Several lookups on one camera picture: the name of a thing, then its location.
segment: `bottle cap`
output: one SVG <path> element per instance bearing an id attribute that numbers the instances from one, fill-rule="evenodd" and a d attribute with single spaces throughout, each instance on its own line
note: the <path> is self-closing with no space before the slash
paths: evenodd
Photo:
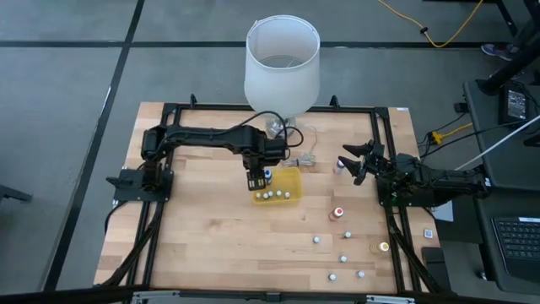
<path id="1" fill-rule="evenodd" d="M 339 208 L 339 207 L 335 208 L 335 209 L 334 209 L 334 215 L 335 215 L 336 217 L 341 217 L 341 216 L 343 215 L 343 209 L 341 209 L 341 208 Z"/>
<path id="2" fill-rule="evenodd" d="M 381 251 L 386 252 L 386 251 L 388 251 L 390 249 L 390 246 L 388 245 L 387 242 L 382 242 L 381 244 L 379 244 L 379 249 Z"/>

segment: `lamp base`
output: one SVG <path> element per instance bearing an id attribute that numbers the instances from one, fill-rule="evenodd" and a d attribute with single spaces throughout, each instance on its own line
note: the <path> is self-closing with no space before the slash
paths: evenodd
<path id="1" fill-rule="evenodd" d="M 296 127 L 296 119 L 294 117 L 291 118 L 285 118 L 285 127 Z M 268 118 L 267 119 L 267 134 L 271 136 L 272 138 L 276 138 L 277 136 L 284 136 L 284 126 L 281 123 L 279 119 L 276 117 L 274 118 Z M 292 133 L 294 133 L 294 129 L 288 128 L 287 129 L 287 137 L 289 137 Z"/>

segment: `white lampshade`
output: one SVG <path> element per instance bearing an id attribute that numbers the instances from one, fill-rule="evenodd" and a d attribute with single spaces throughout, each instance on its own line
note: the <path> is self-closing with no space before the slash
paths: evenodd
<path id="1" fill-rule="evenodd" d="M 251 107 L 289 118 L 313 106 L 319 96 L 320 45 L 313 25 L 298 17 L 257 21 L 246 38 L 244 91 Z"/>

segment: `yellow cable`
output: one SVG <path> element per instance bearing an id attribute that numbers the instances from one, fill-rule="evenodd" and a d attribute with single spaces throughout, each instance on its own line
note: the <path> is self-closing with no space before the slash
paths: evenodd
<path id="1" fill-rule="evenodd" d="M 452 134 L 458 133 L 458 132 L 460 132 L 460 131 L 463 130 L 463 129 L 466 129 L 466 128 L 471 127 L 472 125 L 473 125 L 472 123 L 468 123 L 468 124 L 466 124 L 465 126 L 461 126 L 461 127 L 457 128 L 457 129 L 455 129 L 455 130 L 450 131 L 449 133 L 441 134 L 440 136 L 441 136 L 442 138 L 447 138 L 447 137 L 451 136 Z"/>
<path id="2" fill-rule="evenodd" d="M 382 0 L 377 0 L 379 1 L 382 5 L 386 6 L 388 9 L 390 9 L 394 14 L 398 15 L 399 17 L 401 18 L 404 18 L 404 19 L 407 19 L 409 21 L 412 21 L 414 22 L 417 26 L 420 27 L 420 29 L 423 29 L 424 26 L 422 24 L 420 24 L 418 21 L 416 21 L 415 19 L 412 19 L 411 17 L 408 17 L 404 14 L 400 14 L 398 11 L 396 11 L 394 8 L 392 8 L 390 5 L 384 3 Z M 440 48 L 440 47 L 445 47 L 447 46 L 450 42 L 452 42 L 458 35 L 459 33 L 462 32 L 462 30 L 465 28 L 465 26 L 469 23 L 469 21 L 471 21 L 471 18 L 474 16 L 474 14 L 478 11 L 478 9 L 480 8 L 480 5 L 483 3 L 483 0 L 480 0 L 480 2 L 477 4 L 476 8 L 474 8 L 474 10 L 472 11 L 472 13 L 469 15 L 469 18 L 467 18 L 467 20 L 465 20 L 465 22 L 463 22 L 462 26 L 459 28 L 459 30 L 457 30 L 457 32 L 445 43 L 441 44 L 441 45 L 436 45 L 432 40 L 431 40 L 431 37 L 429 37 L 429 34 L 428 34 L 428 31 L 426 30 L 424 32 L 424 35 L 425 37 L 428 39 L 429 43 L 431 43 L 432 46 L 434 47 L 437 47 L 437 48 Z"/>

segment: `shoe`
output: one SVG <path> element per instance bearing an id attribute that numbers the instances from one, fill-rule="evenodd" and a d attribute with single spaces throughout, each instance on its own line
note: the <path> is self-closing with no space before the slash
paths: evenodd
<path id="1" fill-rule="evenodd" d="M 496 45 L 485 44 L 480 47 L 480 49 L 486 55 L 497 56 L 506 61 L 512 61 L 519 52 L 519 48 L 511 44 L 508 44 L 505 47 L 497 47 Z"/>

